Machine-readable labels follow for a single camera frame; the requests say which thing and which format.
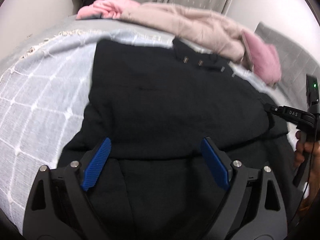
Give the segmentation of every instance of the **textured blue pad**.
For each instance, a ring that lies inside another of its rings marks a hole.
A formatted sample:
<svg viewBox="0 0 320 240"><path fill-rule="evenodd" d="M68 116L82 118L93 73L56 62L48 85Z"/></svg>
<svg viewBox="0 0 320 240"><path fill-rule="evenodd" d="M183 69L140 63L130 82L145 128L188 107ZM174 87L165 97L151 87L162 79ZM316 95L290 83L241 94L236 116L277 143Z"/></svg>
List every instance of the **textured blue pad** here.
<svg viewBox="0 0 320 240"><path fill-rule="evenodd" d="M207 163L209 170L211 171L214 181L220 188L223 188L227 191L230 188L227 169L222 164L219 157L216 155L206 139L201 141L200 148L202 156Z"/></svg>
<svg viewBox="0 0 320 240"><path fill-rule="evenodd" d="M84 170L84 179L81 187L84 191L87 191L90 187L93 187L102 171L104 164L106 163L111 151L111 141L106 138L100 145L97 153L92 158L91 162Z"/></svg>

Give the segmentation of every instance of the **black cable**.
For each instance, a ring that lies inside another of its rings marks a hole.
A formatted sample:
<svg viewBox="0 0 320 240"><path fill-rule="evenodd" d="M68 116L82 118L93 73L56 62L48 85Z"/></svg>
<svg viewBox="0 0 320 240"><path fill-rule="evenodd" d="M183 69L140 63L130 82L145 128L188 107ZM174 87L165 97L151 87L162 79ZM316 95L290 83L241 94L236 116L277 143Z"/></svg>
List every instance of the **black cable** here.
<svg viewBox="0 0 320 240"><path fill-rule="evenodd" d="M301 202L302 202L302 200L303 200L303 197L304 197L304 195L305 195L305 193L306 193L306 191L307 191L307 189L308 189L308 186L309 186L311 167L312 167L312 162L313 162L313 158L314 158L314 156L313 156L313 150L315 149L317 132L318 132L318 120L319 120L319 116L317 115L317 116L316 116L316 129L315 129L315 135L314 135L314 140L313 140L313 146L312 146L312 150L311 150L311 153L310 153L309 174L308 174L308 180L307 180L306 188L305 188L304 191L303 191L303 194L302 194L301 200L300 200L300 202L299 202L298 208L297 208L297 210L295 211L294 216L293 216L293 218L291 219L291 221L290 221L289 224L291 224L292 221L293 221L293 219L296 217L296 214L297 214L297 212L298 212L298 210L299 210L299 208L300 208L300 205L301 205Z"/></svg>

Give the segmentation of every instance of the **beige blanket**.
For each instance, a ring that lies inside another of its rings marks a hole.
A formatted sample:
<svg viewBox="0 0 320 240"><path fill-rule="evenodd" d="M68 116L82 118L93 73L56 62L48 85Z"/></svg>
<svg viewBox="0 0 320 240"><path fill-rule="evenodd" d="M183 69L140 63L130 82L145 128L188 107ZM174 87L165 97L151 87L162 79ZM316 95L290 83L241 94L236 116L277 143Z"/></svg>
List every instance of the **beige blanket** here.
<svg viewBox="0 0 320 240"><path fill-rule="evenodd" d="M125 9L120 19L175 34L234 63L241 62L244 56L241 30L245 27L211 10L168 3L144 3Z"/></svg>

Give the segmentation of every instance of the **seam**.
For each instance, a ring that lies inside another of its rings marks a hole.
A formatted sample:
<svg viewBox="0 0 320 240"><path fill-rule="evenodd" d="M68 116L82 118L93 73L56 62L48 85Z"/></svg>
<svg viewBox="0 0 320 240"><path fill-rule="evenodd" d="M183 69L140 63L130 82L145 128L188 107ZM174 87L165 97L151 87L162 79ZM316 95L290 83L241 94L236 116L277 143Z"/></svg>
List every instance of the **seam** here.
<svg viewBox="0 0 320 240"><path fill-rule="evenodd" d="M122 169L121 169L120 162L119 162L119 160L117 160L117 161L118 161L119 169L120 169L121 174L122 174L122 177L123 177L123 181L124 181L124 185L125 185L125 191L127 192L128 203L129 203L130 210L131 210L131 215L132 215L132 221L133 221L135 239L138 239L137 227L136 227L136 223L135 223L135 221L134 221L134 215L133 215L133 212L132 212L132 206L131 206L131 203L130 203L130 200L129 200L129 193L128 193L128 189L127 189L127 183L125 182L125 178L124 178L124 174L123 174Z"/></svg>

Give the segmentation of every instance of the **pink fabric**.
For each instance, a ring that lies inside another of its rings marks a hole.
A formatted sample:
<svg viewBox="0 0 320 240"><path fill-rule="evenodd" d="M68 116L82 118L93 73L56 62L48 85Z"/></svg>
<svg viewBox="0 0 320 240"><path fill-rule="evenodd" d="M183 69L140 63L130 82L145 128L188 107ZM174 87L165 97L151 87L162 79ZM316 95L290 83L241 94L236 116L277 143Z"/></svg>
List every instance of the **pink fabric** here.
<svg viewBox="0 0 320 240"><path fill-rule="evenodd" d="M266 84L274 85L281 80L281 65L276 47L265 44L257 35L243 30L252 57L254 72Z"/></svg>
<svg viewBox="0 0 320 240"><path fill-rule="evenodd" d="M144 3L125 9L120 18L193 41L235 63L240 63L244 56L241 31L245 27L211 10Z"/></svg>
<svg viewBox="0 0 320 240"><path fill-rule="evenodd" d="M80 8L76 19L88 19L95 15L104 19L119 19L124 9L139 5L140 3L133 0L96 0L93 4Z"/></svg>

